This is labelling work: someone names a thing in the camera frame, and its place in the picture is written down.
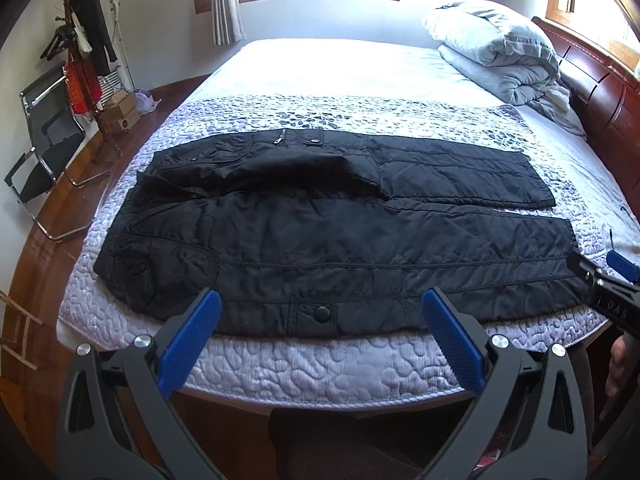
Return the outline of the person's right hand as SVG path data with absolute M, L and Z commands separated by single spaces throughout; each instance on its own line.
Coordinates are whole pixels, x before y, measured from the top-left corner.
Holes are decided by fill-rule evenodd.
M 614 398 L 620 392 L 620 384 L 625 374 L 627 346 L 623 336 L 614 341 L 611 347 L 611 359 L 608 363 L 608 378 L 605 383 L 605 393 L 609 398 Z

